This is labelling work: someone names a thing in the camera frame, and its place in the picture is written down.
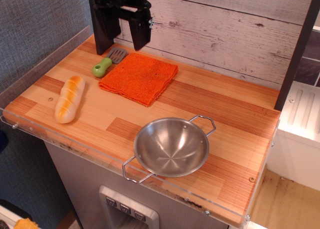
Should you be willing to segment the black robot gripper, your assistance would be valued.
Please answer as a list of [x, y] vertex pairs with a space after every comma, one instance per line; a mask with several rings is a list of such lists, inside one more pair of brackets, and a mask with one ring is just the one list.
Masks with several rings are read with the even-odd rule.
[[94, 0], [97, 40], [111, 41], [121, 33], [119, 18], [129, 22], [135, 51], [139, 51], [151, 40], [151, 3], [147, 0]]

